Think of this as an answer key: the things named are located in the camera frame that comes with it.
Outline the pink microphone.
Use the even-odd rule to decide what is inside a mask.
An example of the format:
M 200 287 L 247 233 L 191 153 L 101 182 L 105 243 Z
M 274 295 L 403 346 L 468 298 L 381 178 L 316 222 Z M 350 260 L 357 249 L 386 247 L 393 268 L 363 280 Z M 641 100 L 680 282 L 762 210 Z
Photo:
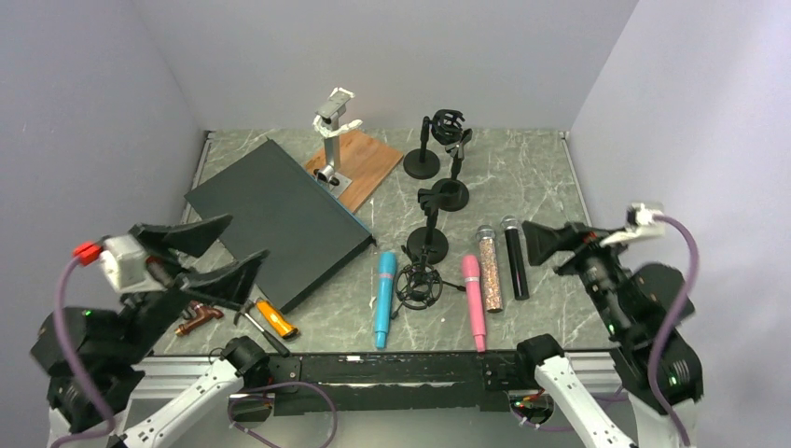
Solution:
M 478 353 L 486 351 L 486 323 L 480 286 L 480 267 L 476 256 L 464 255 L 461 261 L 461 272 L 465 280 L 471 334 Z

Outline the black tripod shock-mount stand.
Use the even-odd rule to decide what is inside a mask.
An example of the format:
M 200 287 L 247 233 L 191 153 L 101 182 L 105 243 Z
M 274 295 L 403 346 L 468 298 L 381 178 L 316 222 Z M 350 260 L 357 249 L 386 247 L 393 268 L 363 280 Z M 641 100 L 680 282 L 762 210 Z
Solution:
M 440 299 L 444 286 L 466 292 L 465 286 L 444 280 L 439 270 L 428 261 L 428 256 L 437 252 L 434 248 L 423 245 L 418 254 L 412 253 L 405 245 L 401 250 L 410 264 L 402 268 L 395 278 L 394 293 L 398 305 L 390 314 L 391 320 L 396 319 L 404 307 L 413 311 L 432 307 Z

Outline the round-base stand glitter mic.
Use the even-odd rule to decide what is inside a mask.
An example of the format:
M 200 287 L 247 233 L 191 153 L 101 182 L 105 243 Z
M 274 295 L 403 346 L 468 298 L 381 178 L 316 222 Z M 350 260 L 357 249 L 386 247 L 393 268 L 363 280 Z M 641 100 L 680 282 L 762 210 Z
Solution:
M 403 247 L 411 262 L 425 261 L 435 265 L 447 257 L 449 243 L 445 234 L 437 228 L 437 219 L 440 208 L 451 198 L 452 193 L 442 188 L 418 189 L 417 200 L 426 216 L 426 224 L 414 230 Z

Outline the glitter microphone silver grille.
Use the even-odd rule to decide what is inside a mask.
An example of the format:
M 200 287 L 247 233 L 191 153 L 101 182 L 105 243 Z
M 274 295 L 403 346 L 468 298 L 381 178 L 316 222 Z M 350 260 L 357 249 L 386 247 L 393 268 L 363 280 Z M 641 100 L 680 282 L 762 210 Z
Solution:
M 479 246 L 480 284 L 484 309 L 491 314 L 501 313 L 504 310 L 504 305 L 496 253 L 495 231 L 489 225 L 482 225 L 477 229 L 476 238 Z

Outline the black microphone silver grille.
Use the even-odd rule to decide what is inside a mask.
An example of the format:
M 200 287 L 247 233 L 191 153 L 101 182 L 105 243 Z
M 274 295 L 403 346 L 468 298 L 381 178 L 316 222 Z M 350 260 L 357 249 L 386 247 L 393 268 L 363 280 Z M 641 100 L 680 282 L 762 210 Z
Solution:
M 508 266 L 515 300 L 527 301 L 530 299 L 530 289 L 520 244 L 519 222 L 511 215 L 504 216 L 501 219 L 501 227 L 506 240 Z

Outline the dark grey rack unit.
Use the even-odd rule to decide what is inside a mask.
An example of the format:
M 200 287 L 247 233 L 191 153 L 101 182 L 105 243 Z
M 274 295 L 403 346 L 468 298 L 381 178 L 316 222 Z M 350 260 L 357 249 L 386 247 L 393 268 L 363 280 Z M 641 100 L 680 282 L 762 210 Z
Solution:
M 203 219 L 233 217 L 220 241 L 235 259 L 268 250 L 256 284 L 284 314 L 375 242 L 371 231 L 273 140 L 185 198 Z

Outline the round-base stand black mic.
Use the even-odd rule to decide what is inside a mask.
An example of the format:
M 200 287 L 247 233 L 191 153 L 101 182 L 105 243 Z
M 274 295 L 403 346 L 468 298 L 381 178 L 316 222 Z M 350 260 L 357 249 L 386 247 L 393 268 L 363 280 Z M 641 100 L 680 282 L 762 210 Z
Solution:
M 465 159 L 465 145 L 471 141 L 473 131 L 471 129 L 451 130 L 448 133 L 435 127 L 431 133 L 444 146 L 446 153 L 451 156 L 450 175 L 434 184 L 435 188 L 439 188 L 442 193 L 447 195 L 446 202 L 440 208 L 446 212 L 462 210 L 468 204 L 469 191 L 466 184 L 458 179 L 458 175 Z

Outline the round-base stand with shock mount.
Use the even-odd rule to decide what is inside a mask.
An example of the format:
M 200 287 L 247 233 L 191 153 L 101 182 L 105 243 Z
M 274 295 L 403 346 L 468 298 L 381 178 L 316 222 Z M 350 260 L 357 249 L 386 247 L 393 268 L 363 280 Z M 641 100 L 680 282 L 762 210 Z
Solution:
M 432 117 L 424 116 L 420 146 L 403 159 L 405 173 L 419 180 L 434 177 L 439 172 L 440 160 L 437 154 L 428 149 L 429 138 L 433 137 L 449 154 L 456 156 L 462 146 L 464 121 L 464 113 L 455 109 L 439 109 Z

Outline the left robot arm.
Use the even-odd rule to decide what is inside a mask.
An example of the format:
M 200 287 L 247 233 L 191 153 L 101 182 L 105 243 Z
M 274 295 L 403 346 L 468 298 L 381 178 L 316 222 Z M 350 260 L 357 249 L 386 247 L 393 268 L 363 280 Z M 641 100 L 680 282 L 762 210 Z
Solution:
M 208 273 L 179 260 L 202 256 L 231 221 L 225 214 L 172 226 L 138 223 L 73 251 L 56 286 L 53 312 L 31 349 L 49 379 L 50 446 L 165 447 L 213 401 L 269 383 L 269 355 L 247 336 L 233 338 L 193 385 L 138 428 L 117 434 L 117 418 L 145 378 L 139 364 L 188 305 L 238 308 L 249 299 L 267 250 Z M 119 310 L 66 304 L 71 274 L 92 263 L 117 292 Z

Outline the blue microphone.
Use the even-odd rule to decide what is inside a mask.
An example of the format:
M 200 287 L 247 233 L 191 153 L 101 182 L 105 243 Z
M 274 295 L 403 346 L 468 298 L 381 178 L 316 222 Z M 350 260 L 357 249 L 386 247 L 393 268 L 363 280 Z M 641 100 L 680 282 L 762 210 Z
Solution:
M 378 350 L 384 349 L 387 345 L 396 268 L 396 254 L 390 251 L 382 252 L 378 265 L 376 312 L 373 327 L 374 346 Z

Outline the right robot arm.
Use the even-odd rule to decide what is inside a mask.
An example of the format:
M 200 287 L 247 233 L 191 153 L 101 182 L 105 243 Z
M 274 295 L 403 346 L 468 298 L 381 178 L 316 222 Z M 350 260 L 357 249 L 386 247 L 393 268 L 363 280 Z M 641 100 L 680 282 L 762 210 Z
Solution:
M 660 263 L 636 272 L 621 266 L 618 257 L 629 244 L 663 236 L 667 224 L 687 242 L 687 274 Z M 698 276 L 700 254 L 690 231 L 651 210 L 633 213 L 625 227 L 613 230 L 577 222 L 558 229 L 532 221 L 521 226 L 531 265 L 540 266 L 558 252 L 571 253 L 554 272 L 578 277 L 602 319 L 615 345 L 610 356 L 628 393 L 638 438 L 629 438 L 611 421 L 548 334 L 518 344 L 513 365 L 518 382 L 548 392 L 588 447 L 693 446 L 702 366 L 676 329 L 694 311 L 688 292 Z

